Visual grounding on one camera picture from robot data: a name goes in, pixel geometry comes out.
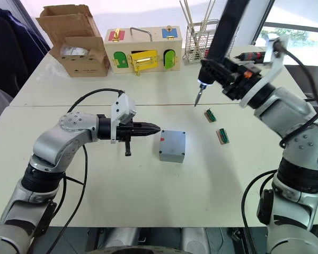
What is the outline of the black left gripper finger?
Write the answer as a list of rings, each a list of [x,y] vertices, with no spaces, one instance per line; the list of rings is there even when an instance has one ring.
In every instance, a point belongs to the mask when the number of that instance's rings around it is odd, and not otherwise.
[[[133,137],[145,137],[160,132],[161,129],[133,129]]]
[[[133,122],[133,128],[135,130],[159,130],[156,124],[147,122]]]

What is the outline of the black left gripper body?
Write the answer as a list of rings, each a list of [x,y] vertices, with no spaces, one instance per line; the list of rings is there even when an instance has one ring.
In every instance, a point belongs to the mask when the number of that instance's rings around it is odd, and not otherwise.
[[[133,133],[133,122],[129,122],[127,124],[119,124],[117,127],[117,141],[125,143],[125,156],[131,156],[131,135]]]

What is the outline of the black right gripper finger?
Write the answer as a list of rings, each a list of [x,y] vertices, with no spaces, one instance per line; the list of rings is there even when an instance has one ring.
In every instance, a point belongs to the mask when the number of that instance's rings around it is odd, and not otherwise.
[[[217,62],[212,59],[201,60],[200,82],[212,85],[215,81],[221,85],[228,85],[236,79],[238,64],[230,59]]]

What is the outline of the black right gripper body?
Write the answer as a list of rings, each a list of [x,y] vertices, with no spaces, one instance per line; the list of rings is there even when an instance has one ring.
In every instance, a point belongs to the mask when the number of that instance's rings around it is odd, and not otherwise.
[[[231,100],[241,100],[261,79],[261,69],[254,63],[237,64],[229,58],[224,59],[224,67],[229,71],[222,92]]]

